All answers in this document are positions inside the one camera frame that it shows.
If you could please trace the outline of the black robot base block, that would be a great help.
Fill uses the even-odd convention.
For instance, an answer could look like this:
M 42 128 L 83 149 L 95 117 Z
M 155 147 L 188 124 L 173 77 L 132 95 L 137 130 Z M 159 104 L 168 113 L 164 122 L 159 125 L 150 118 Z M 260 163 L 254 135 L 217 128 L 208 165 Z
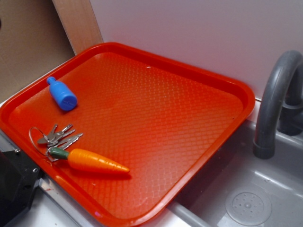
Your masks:
M 9 227 L 30 211 L 40 167 L 24 151 L 0 153 L 0 225 Z

